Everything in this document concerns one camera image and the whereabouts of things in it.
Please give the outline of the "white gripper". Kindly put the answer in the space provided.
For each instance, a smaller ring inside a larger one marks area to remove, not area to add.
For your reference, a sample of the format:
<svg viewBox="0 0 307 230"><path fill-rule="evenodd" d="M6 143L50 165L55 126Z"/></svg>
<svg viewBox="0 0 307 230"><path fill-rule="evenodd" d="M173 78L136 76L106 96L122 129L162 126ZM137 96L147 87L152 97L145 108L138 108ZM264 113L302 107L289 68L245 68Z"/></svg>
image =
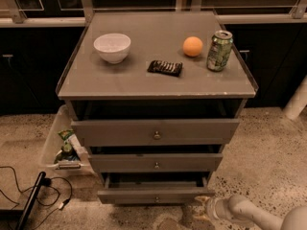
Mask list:
<svg viewBox="0 0 307 230"><path fill-rule="evenodd" d="M207 195L198 195L195 200L205 205L207 215L193 215L193 219L200 221L210 221L211 219L230 219L231 213L228 209L228 200Z"/></svg>

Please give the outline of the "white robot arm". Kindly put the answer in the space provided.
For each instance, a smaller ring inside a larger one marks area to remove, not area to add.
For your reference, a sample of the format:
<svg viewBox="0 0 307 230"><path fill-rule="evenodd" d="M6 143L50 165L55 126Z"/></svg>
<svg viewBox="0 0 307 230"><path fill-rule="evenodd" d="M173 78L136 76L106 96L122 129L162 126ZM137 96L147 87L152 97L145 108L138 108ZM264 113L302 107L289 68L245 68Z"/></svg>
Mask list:
<svg viewBox="0 0 307 230"><path fill-rule="evenodd" d="M279 218L257 207L243 195L229 198L195 197L203 207L201 215L194 215L200 220L227 220L245 227L257 225L261 230L307 230L307 207L299 206Z"/></svg>

